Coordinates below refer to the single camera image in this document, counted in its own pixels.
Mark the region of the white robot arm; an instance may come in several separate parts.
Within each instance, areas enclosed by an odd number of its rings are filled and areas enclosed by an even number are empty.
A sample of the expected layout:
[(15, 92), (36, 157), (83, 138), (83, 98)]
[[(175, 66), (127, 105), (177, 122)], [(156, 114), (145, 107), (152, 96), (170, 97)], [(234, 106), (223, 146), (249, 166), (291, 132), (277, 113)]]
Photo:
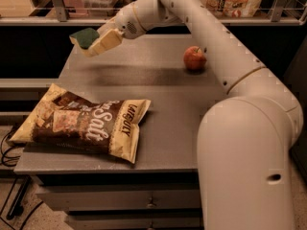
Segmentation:
[(301, 105), (201, 0), (137, 0), (90, 34), (89, 53), (177, 20), (208, 52), (227, 95), (198, 131), (205, 230), (295, 230), (288, 151), (302, 130)]

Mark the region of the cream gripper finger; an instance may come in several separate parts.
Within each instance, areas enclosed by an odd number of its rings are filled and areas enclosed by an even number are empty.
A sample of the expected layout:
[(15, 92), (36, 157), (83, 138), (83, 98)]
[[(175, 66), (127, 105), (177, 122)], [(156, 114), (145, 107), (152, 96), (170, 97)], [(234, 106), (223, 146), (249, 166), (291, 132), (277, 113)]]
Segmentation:
[(104, 35), (105, 33), (107, 33), (109, 30), (115, 29), (116, 25), (115, 25), (115, 18), (112, 17), (110, 18), (104, 25), (102, 25), (98, 30), (98, 34), (99, 35)]
[(88, 49), (82, 49), (87, 57), (95, 57), (112, 48), (119, 46), (123, 41), (123, 33), (117, 29), (109, 29), (100, 35)]

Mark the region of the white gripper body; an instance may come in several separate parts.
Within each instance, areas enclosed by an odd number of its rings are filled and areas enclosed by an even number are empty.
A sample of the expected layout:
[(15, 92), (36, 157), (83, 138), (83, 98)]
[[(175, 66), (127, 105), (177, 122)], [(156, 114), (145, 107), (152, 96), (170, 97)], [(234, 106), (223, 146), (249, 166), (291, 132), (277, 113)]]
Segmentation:
[(118, 11), (114, 22), (123, 38), (135, 39), (149, 30), (147, 18), (145, 7), (140, 1), (135, 1)]

